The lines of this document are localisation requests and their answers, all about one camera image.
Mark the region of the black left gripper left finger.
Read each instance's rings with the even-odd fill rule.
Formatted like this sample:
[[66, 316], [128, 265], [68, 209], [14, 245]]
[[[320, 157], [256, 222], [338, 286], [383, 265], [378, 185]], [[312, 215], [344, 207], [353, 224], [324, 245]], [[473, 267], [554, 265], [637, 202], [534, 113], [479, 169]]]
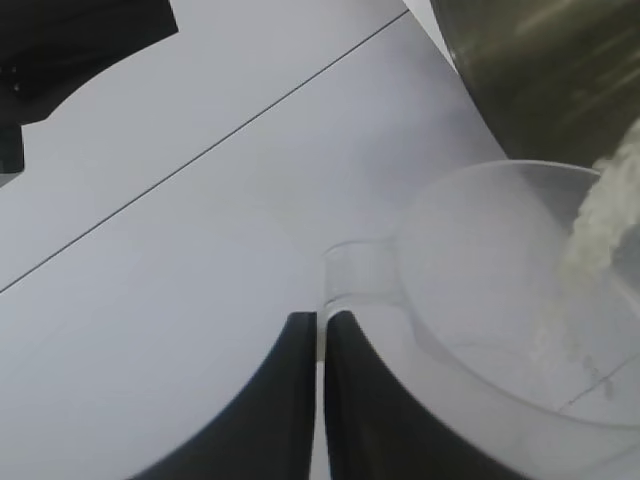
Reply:
[[295, 312], [235, 398], [138, 479], [307, 479], [316, 415], [316, 314]]

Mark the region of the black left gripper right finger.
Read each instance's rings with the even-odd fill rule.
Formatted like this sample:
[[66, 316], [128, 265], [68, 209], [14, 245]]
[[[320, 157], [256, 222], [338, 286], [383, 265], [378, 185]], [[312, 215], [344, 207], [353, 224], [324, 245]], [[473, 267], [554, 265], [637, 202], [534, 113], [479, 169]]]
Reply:
[[326, 328], [324, 416], [334, 479], [517, 479], [401, 385], [350, 311]]

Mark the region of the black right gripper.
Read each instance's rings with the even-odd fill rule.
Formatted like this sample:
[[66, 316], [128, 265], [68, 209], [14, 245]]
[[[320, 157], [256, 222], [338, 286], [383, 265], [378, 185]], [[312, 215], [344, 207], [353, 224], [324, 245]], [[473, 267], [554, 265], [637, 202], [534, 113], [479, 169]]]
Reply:
[[22, 128], [86, 82], [178, 32], [168, 1], [1, 3], [0, 187], [24, 171]]

